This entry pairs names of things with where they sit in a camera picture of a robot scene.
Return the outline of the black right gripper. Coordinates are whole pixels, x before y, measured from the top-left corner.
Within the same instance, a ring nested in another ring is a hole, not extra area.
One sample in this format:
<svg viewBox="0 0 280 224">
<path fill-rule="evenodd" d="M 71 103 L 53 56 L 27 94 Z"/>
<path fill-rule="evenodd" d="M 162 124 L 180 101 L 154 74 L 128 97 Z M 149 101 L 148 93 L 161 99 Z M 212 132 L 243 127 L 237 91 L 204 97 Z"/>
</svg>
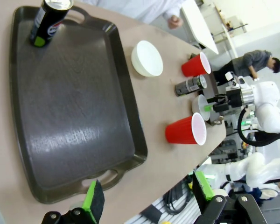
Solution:
<svg viewBox="0 0 280 224">
<path fill-rule="evenodd" d="M 232 108 L 236 108 L 241 107 L 243 105 L 242 93 L 240 89 L 226 91 L 226 95 L 215 95 L 214 97 L 207 99 L 207 102 L 216 104 L 204 106 L 203 109 L 205 112 L 224 112 L 229 110 L 229 106 L 231 106 Z"/>
</svg>

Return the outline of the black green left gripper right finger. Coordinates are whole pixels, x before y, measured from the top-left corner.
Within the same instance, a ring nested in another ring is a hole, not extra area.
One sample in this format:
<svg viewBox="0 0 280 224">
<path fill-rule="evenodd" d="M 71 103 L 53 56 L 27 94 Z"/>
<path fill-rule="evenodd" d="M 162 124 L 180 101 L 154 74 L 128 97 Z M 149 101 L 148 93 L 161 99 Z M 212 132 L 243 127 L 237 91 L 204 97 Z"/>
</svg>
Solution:
<svg viewBox="0 0 280 224">
<path fill-rule="evenodd" d="M 250 194 L 236 199 L 215 194 L 202 171 L 193 174 L 192 190 L 201 215 L 195 224 L 266 224 L 259 206 Z"/>
</svg>

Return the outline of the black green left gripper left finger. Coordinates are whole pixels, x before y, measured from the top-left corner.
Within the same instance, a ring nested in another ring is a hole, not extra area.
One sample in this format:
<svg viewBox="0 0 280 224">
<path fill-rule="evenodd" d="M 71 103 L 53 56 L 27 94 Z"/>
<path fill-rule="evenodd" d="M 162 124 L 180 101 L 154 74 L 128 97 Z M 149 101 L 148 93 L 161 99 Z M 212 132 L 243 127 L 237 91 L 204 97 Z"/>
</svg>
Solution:
<svg viewBox="0 0 280 224">
<path fill-rule="evenodd" d="M 103 188 L 99 180 L 93 181 L 86 193 L 82 206 L 75 207 L 65 214 L 47 212 L 43 224 L 98 224 L 105 204 Z"/>
</svg>

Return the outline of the person left hand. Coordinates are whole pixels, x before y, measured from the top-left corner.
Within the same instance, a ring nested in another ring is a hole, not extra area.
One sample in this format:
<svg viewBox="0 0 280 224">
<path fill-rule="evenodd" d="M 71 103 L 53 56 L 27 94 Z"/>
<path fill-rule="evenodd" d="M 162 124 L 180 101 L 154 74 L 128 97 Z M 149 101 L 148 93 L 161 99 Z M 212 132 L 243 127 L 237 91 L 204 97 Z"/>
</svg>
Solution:
<svg viewBox="0 0 280 224">
<path fill-rule="evenodd" d="M 172 15 L 169 19 L 168 19 L 168 28 L 169 29 L 176 29 L 179 28 L 183 25 L 183 20 L 182 18 L 176 16 L 176 15 Z"/>
</svg>

